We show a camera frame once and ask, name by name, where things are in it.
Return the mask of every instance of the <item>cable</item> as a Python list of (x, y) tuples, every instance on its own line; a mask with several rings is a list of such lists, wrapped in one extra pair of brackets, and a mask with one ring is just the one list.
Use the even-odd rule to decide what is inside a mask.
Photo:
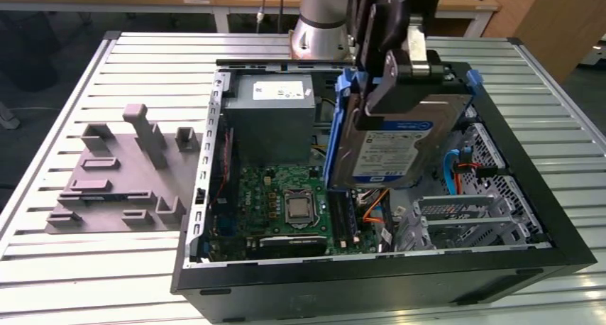
[(456, 184), (456, 194), (463, 194), (463, 182), (460, 181), (460, 174), (454, 174), (454, 183)]
[(230, 142), (230, 132), (225, 131), (225, 145), (223, 147), (223, 181), (220, 182), (219, 190), (216, 191), (215, 198), (212, 199), (212, 202), (209, 205), (215, 205), (216, 199), (219, 198), (219, 194), (223, 190), (223, 187), (227, 182), (227, 144)]
[(448, 158), (451, 156), (458, 156), (459, 153), (460, 153), (459, 150), (455, 150), (455, 149), (450, 150), (444, 155), (444, 161), (442, 163), (442, 173), (444, 175), (446, 189), (448, 189), (450, 195), (456, 195), (456, 187), (455, 187), (455, 182), (452, 181), (451, 166), (450, 166)]
[(259, 7), (259, 12), (256, 13), (256, 34), (259, 34), (264, 17), (266, 17), (266, 0), (263, 0), (262, 6)]
[(482, 164), (479, 163), (462, 163), (458, 165), (458, 167), (480, 167)]
[(51, 110), (51, 111), (60, 111), (60, 109), (56, 109), (53, 107), (43, 107), (43, 106), (35, 106), (35, 107), (15, 107), (13, 109), (8, 109), (9, 111), (20, 111), (20, 110)]
[(323, 155), (326, 157), (326, 151), (323, 151), (320, 148), (315, 148), (314, 146), (311, 147), (314, 150), (316, 150), (320, 155)]
[(284, 14), (284, 0), (280, 0), (280, 11), (278, 13), (278, 34), (282, 33), (282, 15)]
[(378, 219), (378, 218), (374, 218), (374, 217), (368, 217), (370, 213), (372, 212), (372, 209), (375, 208), (375, 206), (379, 204), (380, 200), (383, 199), (383, 197), (387, 195), (387, 193), (390, 192), (388, 189), (384, 189), (383, 192), (380, 193), (379, 197), (376, 198), (376, 201), (372, 202), (372, 204), (370, 205), (368, 209), (367, 209), (367, 212), (363, 213), (363, 216), (362, 216), (362, 221), (364, 222), (383, 222), (382, 219)]
[(328, 98), (322, 98), (322, 101), (326, 101), (332, 107), (336, 107), (338, 105), (331, 101)]

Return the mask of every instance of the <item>cpu socket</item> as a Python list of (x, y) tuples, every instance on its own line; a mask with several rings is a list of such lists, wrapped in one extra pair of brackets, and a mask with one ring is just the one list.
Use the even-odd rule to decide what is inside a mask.
[(314, 192), (308, 189), (284, 191), (286, 223), (295, 228), (304, 228), (314, 222)]

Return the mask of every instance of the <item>floor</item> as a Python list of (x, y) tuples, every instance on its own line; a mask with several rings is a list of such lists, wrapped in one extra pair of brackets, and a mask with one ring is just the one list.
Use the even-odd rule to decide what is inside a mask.
[[(0, 211), (11, 197), (11, 186), (16, 186), (28, 168), (37, 148), (47, 136), (73, 86), (87, 67), (105, 31), (145, 32), (215, 32), (211, 16), (193, 14), (136, 14), (93, 13), (92, 23), (83, 25), (88, 16), (77, 13), (55, 13), (47, 15), (55, 35), (63, 45), (52, 54), (53, 66), (59, 81), (48, 89), (28, 93), (15, 88), (8, 78), (0, 75), (0, 97), (5, 106), (13, 110), (21, 120), (16, 130), (0, 129)], [(288, 16), (284, 29), (294, 28), (296, 17)], [(255, 21), (251, 16), (230, 16), (232, 32), (251, 33)], [(275, 17), (262, 25), (262, 33), (275, 32)], [(606, 132), (606, 70), (578, 68), (566, 81), (565, 90), (594, 121), (602, 132)]]

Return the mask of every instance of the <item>aluminum table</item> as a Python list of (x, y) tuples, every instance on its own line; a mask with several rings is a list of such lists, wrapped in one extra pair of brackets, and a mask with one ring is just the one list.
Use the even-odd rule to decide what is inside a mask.
[[(598, 263), (492, 304), (318, 317), (272, 324), (601, 324), (606, 322), (606, 142), (522, 45), (432, 38), (467, 61)], [(123, 33), (101, 42), (0, 216), (0, 324), (201, 324), (168, 292), (177, 232), (47, 235), (88, 122), (132, 132), (123, 107), (145, 103), (164, 132), (204, 129), (217, 58), (287, 58), (287, 35)]]

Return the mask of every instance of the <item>power supply label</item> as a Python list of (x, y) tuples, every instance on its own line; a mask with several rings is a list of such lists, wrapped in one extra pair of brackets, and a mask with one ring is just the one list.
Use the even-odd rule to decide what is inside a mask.
[(359, 182), (391, 182), (406, 175), (415, 161), (415, 143), (430, 133), (431, 121), (387, 121), (380, 131), (367, 131), (354, 178)]
[(252, 100), (303, 99), (303, 82), (255, 82)]

